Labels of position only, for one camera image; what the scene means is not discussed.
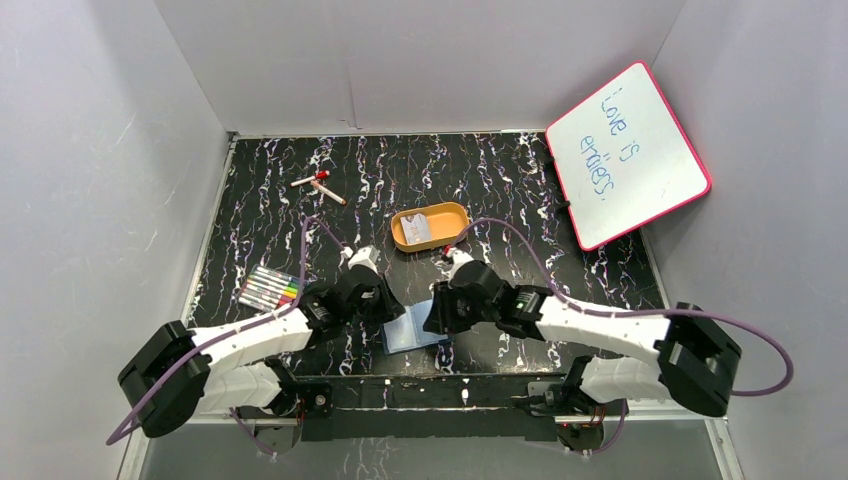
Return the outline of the orange oval tray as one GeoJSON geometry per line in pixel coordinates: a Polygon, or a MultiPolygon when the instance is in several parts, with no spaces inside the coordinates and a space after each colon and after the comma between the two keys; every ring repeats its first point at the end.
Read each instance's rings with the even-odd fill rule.
{"type": "Polygon", "coordinates": [[[404,253],[416,253],[445,247],[455,240],[463,240],[463,231],[471,223],[466,209],[455,202],[443,202],[426,207],[414,208],[396,213],[391,221],[391,233],[395,246],[404,253]],[[404,214],[421,212],[429,220],[432,239],[428,242],[409,246],[405,243],[401,230],[400,217],[404,214]]]}

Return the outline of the navy blue card holder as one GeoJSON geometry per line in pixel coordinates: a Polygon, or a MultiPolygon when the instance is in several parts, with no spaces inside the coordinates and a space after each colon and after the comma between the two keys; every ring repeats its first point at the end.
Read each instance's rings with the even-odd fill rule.
{"type": "Polygon", "coordinates": [[[383,348],[387,355],[447,344],[453,340],[450,334],[434,334],[423,329],[432,304],[433,300],[426,300],[406,306],[403,315],[381,326],[383,348]]]}

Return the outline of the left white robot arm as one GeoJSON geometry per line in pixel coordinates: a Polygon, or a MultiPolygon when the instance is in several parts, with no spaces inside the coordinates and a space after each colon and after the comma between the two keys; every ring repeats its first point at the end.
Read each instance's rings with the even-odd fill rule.
{"type": "Polygon", "coordinates": [[[301,288],[283,308],[247,320],[198,329],[165,323],[118,375],[131,410],[107,442],[135,429],[161,437],[197,413],[244,406],[286,416],[297,407],[299,391],[269,358],[333,340],[353,321],[382,325],[404,312],[385,276],[357,265],[334,282],[301,288]]]}

